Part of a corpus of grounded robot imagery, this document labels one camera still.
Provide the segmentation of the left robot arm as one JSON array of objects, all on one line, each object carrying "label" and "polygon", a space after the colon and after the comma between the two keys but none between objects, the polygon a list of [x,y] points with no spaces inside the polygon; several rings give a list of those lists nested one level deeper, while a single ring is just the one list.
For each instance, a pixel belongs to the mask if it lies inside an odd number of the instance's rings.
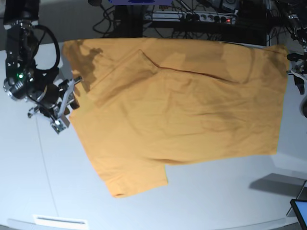
[{"label": "left robot arm", "polygon": [[281,16],[281,24],[293,41],[297,41],[303,51],[290,52],[287,59],[292,67],[287,72],[293,76],[294,84],[301,95],[307,91],[307,2],[305,0],[274,0],[274,8]]}]

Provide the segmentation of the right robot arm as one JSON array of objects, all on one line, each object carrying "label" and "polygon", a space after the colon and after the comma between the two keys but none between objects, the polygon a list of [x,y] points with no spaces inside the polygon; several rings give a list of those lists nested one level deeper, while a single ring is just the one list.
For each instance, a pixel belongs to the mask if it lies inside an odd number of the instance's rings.
[{"label": "right robot arm", "polygon": [[[78,109],[79,103],[74,95],[74,87],[82,79],[77,77],[64,80],[59,85],[54,81],[59,75],[60,49],[52,31],[39,24],[39,1],[7,0],[3,16],[3,26],[7,31],[6,40],[6,78],[3,82],[5,92],[15,101],[28,99],[35,107],[28,112],[28,117],[36,113],[57,122],[69,113],[68,106]],[[38,69],[35,56],[42,39],[35,36],[40,30],[49,35],[55,51],[55,64],[48,69]]]}]

